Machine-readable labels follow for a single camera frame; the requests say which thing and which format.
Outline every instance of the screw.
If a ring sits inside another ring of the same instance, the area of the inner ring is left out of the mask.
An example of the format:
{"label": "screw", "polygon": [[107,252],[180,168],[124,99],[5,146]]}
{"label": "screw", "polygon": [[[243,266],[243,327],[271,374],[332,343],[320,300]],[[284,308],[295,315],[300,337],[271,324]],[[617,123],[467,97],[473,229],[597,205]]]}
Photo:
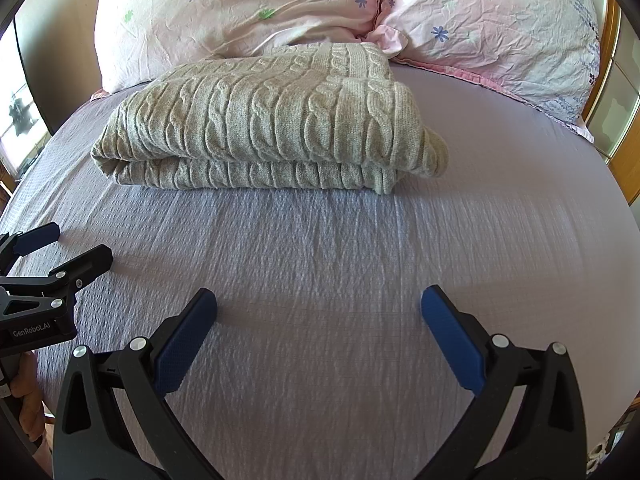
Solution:
{"label": "screw", "polygon": [[509,339],[507,338],[507,336],[502,334],[494,335],[491,338],[491,342],[498,348],[507,348],[507,346],[509,346]]}
{"label": "screw", "polygon": [[74,357],[82,357],[86,354],[86,346],[80,345],[74,348]]}
{"label": "screw", "polygon": [[551,348],[558,355],[566,354],[566,346],[564,346],[562,343],[555,342],[551,345]]}
{"label": "screw", "polygon": [[129,348],[132,350],[142,350],[146,346],[146,339],[143,337],[137,337],[129,343]]}

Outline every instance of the blue gripper pad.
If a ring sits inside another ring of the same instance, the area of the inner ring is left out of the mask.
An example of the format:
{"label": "blue gripper pad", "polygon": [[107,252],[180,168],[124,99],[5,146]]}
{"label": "blue gripper pad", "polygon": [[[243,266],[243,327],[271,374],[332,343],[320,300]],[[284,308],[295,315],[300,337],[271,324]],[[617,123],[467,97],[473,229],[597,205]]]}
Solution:
{"label": "blue gripper pad", "polygon": [[201,288],[178,316],[177,326],[154,360],[154,389],[161,397],[180,388],[218,314],[216,297]]}
{"label": "blue gripper pad", "polygon": [[429,325],[458,383],[477,397],[486,381],[484,357],[460,325],[455,314],[456,307],[437,285],[425,289],[420,306],[422,317]]}
{"label": "blue gripper pad", "polygon": [[14,244],[14,254],[26,256],[33,253],[60,238],[60,227],[55,222],[49,222],[41,227],[27,231],[19,235]]}

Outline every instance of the pillow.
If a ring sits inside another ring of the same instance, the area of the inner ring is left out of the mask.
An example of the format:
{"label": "pillow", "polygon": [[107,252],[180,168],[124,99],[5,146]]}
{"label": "pillow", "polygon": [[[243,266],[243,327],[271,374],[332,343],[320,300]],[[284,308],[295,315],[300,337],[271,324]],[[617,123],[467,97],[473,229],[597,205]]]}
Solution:
{"label": "pillow", "polygon": [[516,96],[575,123],[600,66],[592,0],[382,0],[388,56]]}
{"label": "pillow", "polygon": [[95,49],[108,92],[211,54],[353,42],[373,28],[378,0],[100,0]]}

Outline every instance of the cable knit pattern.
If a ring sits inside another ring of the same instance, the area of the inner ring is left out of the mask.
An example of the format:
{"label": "cable knit pattern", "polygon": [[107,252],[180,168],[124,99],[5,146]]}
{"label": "cable knit pattern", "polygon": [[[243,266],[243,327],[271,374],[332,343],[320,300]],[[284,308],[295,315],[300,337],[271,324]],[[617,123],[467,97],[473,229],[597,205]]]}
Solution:
{"label": "cable knit pattern", "polygon": [[391,192],[447,147],[371,43],[286,46],[177,66],[113,111],[92,148],[119,184]]}

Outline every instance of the bed sheet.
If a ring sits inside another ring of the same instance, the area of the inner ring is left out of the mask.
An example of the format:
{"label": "bed sheet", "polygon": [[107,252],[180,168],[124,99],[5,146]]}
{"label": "bed sheet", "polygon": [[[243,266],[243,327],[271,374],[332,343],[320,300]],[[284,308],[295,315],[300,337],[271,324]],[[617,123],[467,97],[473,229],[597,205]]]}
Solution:
{"label": "bed sheet", "polygon": [[0,232],[62,229],[16,275],[44,275],[96,244],[113,250],[111,272],[78,294],[78,337],[38,353],[48,404],[73,346],[121,348],[205,286],[218,322],[167,399],[221,474],[411,479],[471,399],[420,318],[422,290],[439,283],[490,333],[565,343],[590,443],[603,437],[640,387],[640,234],[609,170],[530,107],[393,70],[449,144],[450,167],[390,196],[118,186],[89,149],[133,90],[83,105],[0,221]]}

